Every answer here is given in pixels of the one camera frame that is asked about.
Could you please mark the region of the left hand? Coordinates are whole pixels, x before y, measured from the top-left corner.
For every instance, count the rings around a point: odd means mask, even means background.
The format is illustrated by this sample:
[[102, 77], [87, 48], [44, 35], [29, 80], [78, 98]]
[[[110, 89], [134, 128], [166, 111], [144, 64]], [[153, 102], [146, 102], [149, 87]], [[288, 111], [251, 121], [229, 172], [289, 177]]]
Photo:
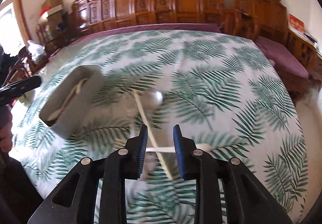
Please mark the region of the left hand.
[[12, 149], [12, 114], [7, 106], [1, 107], [1, 151], [8, 153]]

